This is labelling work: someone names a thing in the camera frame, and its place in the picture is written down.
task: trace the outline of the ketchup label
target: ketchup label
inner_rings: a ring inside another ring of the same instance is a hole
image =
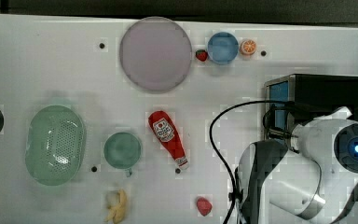
[[[184,156],[184,157],[176,159],[175,161],[179,166],[181,166],[187,162],[187,158],[186,158],[186,156]]]
[[[173,128],[166,119],[160,119],[159,121],[154,122],[153,128],[156,132],[157,138],[159,138],[161,142],[169,142],[175,137]]]

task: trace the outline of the blue bowl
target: blue bowl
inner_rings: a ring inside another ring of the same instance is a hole
[[[237,57],[238,49],[237,38],[226,32],[213,35],[207,48],[211,61],[218,64],[231,63]]]

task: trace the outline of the ketchup bottle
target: ketchup bottle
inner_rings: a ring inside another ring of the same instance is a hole
[[[164,111],[156,111],[149,117],[149,125],[159,142],[167,149],[179,168],[185,170],[188,161],[180,141],[179,133]]]

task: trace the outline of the orange slice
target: orange slice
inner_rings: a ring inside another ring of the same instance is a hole
[[[253,40],[244,40],[241,43],[240,53],[243,55],[252,55],[257,49],[257,44]]]

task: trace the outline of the white table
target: white table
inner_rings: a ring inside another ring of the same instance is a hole
[[[0,15],[0,224],[103,223],[108,190],[131,197],[126,223],[221,223],[227,213],[230,181],[212,150],[207,130],[224,108],[263,99],[264,83],[293,73],[358,76],[358,29],[178,22],[196,49],[209,37],[229,31],[253,38],[258,51],[227,66],[192,63],[186,80],[164,94],[141,91],[124,75],[118,46],[134,20]],[[99,49],[103,42],[105,49]],[[266,57],[260,51],[267,52]],[[85,121],[85,158],[77,175],[59,187],[39,185],[28,174],[28,125],[44,105],[71,102]],[[146,119],[164,109],[179,128],[190,167],[175,174],[174,162],[150,132]],[[215,141],[234,169],[243,150],[261,139],[260,106],[224,116]],[[126,178],[103,158],[107,137],[131,129],[144,154]],[[97,173],[90,171],[96,165]],[[195,199],[205,195],[213,211],[202,217]],[[306,223],[271,206],[272,223]],[[346,219],[358,223],[358,204]]]

